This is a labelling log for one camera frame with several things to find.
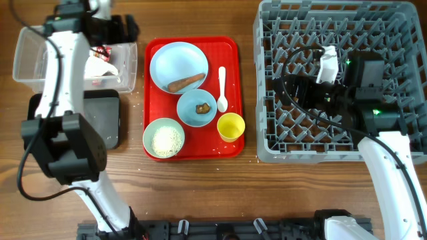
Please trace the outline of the red snack wrapper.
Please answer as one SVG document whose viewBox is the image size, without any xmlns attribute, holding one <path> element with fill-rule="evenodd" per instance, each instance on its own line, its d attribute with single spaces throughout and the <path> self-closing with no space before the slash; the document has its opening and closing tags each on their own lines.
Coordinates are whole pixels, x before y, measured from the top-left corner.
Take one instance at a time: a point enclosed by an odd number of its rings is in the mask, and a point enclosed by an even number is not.
<svg viewBox="0 0 427 240">
<path fill-rule="evenodd" d="M 105 62 L 109 62 L 111 57 L 111 47 L 108 46 L 98 46 L 91 48 L 92 55 L 94 57 L 100 58 Z"/>
</svg>

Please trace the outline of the white napkin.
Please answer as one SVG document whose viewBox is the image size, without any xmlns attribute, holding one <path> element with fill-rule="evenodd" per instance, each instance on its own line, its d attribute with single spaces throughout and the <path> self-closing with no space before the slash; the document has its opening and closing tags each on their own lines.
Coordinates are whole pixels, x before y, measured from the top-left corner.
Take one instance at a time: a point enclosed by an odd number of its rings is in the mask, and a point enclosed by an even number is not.
<svg viewBox="0 0 427 240">
<path fill-rule="evenodd" d="M 101 58 L 89 56 L 85 64 L 85 72 L 84 79 L 102 77 L 102 76 L 117 76 L 119 75 L 118 69 L 112 65 L 104 61 Z"/>
</svg>

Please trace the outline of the yellow plastic cup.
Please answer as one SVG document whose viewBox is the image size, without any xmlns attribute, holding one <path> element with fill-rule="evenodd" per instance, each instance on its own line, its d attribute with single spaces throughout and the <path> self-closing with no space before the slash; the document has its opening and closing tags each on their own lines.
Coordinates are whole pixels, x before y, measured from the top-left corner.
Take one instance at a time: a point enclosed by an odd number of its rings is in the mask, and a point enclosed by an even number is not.
<svg viewBox="0 0 427 240">
<path fill-rule="evenodd" d="M 225 113 L 217 122 L 217 130 L 223 141 L 232 143 L 241 137 L 246 129 L 246 123 L 237 113 Z"/>
</svg>

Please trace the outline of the white plastic spoon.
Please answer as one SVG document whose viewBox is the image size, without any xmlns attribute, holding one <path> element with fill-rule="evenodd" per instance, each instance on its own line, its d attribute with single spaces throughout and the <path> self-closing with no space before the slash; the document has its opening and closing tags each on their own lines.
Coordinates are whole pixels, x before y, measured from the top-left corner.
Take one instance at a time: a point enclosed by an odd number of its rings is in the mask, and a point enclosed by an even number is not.
<svg viewBox="0 0 427 240">
<path fill-rule="evenodd" d="M 226 99 L 226 96 L 225 96 L 226 68 L 220 67 L 218 69 L 218 73 L 219 73 L 218 80 L 220 85 L 220 96 L 217 100 L 217 108 L 219 112 L 225 113 L 226 110 L 228 109 L 228 100 Z"/>
</svg>

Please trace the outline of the brown mushroom piece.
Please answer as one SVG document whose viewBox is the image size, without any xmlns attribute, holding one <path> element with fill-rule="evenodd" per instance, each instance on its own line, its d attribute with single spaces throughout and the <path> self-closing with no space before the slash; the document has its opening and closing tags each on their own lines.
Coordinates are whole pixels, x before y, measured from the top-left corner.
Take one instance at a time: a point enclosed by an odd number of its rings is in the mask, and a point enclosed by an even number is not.
<svg viewBox="0 0 427 240">
<path fill-rule="evenodd" d="M 195 106 L 195 112 L 199 115 L 204 115 L 209 113 L 211 110 L 211 107 L 207 103 L 203 103 L 201 105 Z"/>
</svg>

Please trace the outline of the light green bowl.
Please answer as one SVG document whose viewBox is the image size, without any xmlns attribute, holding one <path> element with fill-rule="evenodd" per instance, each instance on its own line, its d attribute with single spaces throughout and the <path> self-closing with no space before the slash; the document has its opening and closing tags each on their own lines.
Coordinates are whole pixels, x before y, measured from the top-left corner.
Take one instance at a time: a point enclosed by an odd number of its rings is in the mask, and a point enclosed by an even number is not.
<svg viewBox="0 0 427 240">
<path fill-rule="evenodd" d="M 173 120 L 173 119 L 170 119 L 170 118 L 160 118 L 160 119 L 156 119 L 155 121 L 151 122 L 145 128 L 145 131 L 143 133 L 143 146 L 144 146 L 145 150 L 151 156 L 157 157 L 157 158 L 160 158 L 160 159 L 167 159 L 167 158 L 158 157 L 153 152 L 153 149 L 151 147 L 151 141 L 152 141 L 154 132 L 157 129 L 159 129 L 160 127 L 164 127 L 164 126 L 176 128 L 181 133 L 181 136 L 183 137 L 183 145 L 184 145 L 184 142 L 185 142 L 185 133 L 184 133 L 183 127 L 176 120 Z"/>
</svg>

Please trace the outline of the small light blue plate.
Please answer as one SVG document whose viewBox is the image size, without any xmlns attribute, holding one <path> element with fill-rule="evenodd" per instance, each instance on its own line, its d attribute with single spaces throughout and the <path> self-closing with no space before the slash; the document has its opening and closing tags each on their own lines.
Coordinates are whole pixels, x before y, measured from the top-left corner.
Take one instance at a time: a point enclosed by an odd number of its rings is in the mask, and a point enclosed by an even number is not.
<svg viewBox="0 0 427 240">
<path fill-rule="evenodd" d="M 199 115 L 195 106 L 207 103 L 211 110 L 209 113 Z M 211 93 L 203 89 L 193 89 L 184 93 L 177 102 L 177 115 L 179 119 L 190 127 L 204 127 L 210 123 L 217 112 L 217 103 Z"/>
</svg>

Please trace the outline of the white rice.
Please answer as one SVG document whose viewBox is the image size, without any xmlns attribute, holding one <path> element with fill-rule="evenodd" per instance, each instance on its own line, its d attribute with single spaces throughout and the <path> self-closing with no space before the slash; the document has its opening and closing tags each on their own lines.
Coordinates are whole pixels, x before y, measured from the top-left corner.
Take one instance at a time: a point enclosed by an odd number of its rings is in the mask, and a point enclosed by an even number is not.
<svg viewBox="0 0 427 240">
<path fill-rule="evenodd" d="M 183 145 L 181 133 L 174 127 L 160 127 L 154 132 L 151 147 L 153 152 L 162 158 L 168 158 L 178 153 Z"/>
</svg>

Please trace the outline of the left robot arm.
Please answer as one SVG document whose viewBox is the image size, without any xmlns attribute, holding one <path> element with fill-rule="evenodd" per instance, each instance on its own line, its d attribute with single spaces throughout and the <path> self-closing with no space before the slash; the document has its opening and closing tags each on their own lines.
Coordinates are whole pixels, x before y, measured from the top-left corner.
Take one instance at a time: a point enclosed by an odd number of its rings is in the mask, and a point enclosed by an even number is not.
<svg viewBox="0 0 427 240">
<path fill-rule="evenodd" d="M 142 239 L 145 230 L 109 180 L 105 143 L 84 117 L 85 64 L 92 47 L 131 43 L 138 34 L 130 15 L 125 21 L 119 15 L 107 20 L 88 12 L 48 16 L 40 34 L 50 53 L 45 88 L 34 119 L 21 124 L 25 153 L 17 186 L 22 196 L 32 201 L 60 196 L 25 192 L 22 172 L 32 155 L 47 177 L 81 196 L 97 219 L 101 239 Z"/>
</svg>

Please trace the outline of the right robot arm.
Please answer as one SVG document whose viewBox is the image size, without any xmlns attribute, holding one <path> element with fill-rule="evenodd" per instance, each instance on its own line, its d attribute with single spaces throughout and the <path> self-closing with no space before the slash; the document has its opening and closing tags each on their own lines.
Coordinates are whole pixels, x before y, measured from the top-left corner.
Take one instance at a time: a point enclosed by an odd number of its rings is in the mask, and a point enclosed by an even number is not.
<svg viewBox="0 0 427 240">
<path fill-rule="evenodd" d="M 287 74 L 273 79 L 284 105 L 328 125 L 312 109 L 339 115 L 337 125 L 350 133 L 372 178 L 388 239 L 426 238 L 426 199 L 410 154 L 404 114 L 396 103 L 383 101 L 385 62 L 381 54 L 353 51 L 346 59 L 342 84 L 334 81 L 338 60 L 327 47 L 311 47 L 319 63 L 317 76 Z"/>
</svg>

